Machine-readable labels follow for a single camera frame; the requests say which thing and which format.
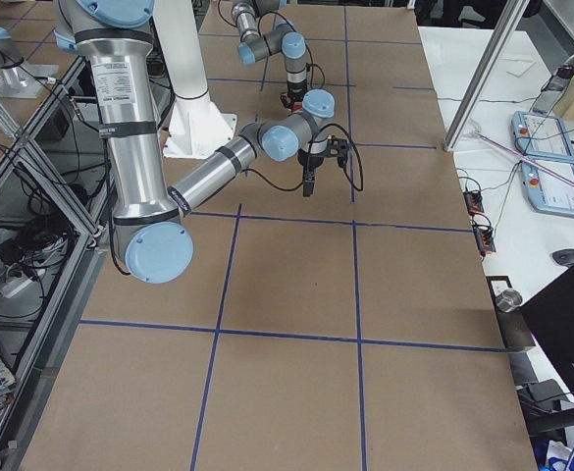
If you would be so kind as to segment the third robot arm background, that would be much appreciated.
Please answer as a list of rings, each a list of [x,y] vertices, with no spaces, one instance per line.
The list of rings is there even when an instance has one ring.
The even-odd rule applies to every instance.
[[[48,80],[56,78],[58,71],[58,65],[31,64],[11,34],[0,27],[0,97],[36,98]]]

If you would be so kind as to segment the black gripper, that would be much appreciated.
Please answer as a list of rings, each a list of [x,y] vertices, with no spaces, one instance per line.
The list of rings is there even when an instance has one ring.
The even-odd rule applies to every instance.
[[[306,93],[306,83],[305,82],[288,82],[287,83],[287,95],[297,102],[301,102]]]
[[[303,169],[302,172],[302,196],[310,197],[314,193],[316,182],[316,169],[320,167],[325,160],[323,153],[309,153],[299,149],[297,152],[297,162]]]

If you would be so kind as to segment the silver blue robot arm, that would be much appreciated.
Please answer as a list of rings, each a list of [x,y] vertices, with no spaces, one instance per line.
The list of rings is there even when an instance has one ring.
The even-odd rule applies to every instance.
[[[306,43],[288,21],[261,33],[278,1],[237,1],[232,18],[240,60],[281,54],[299,108],[276,123],[239,127],[210,97],[192,6],[187,1],[59,1],[60,48],[90,64],[100,137],[118,192],[114,254],[129,273],[163,284],[189,265],[193,242],[181,219],[260,155],[284,161],[321,154],[333,95],[306,86]]]
[[[308,91],[307,47],[304,36],[289,20],[280,20],[261,33],[260,20],[278,14],[287,1],[234,1],[231,16],[239,34],[238,56],[244,65],[281,54],[284,59],[287,91],[281,94],[283,106],[291,112],[298,110]]]

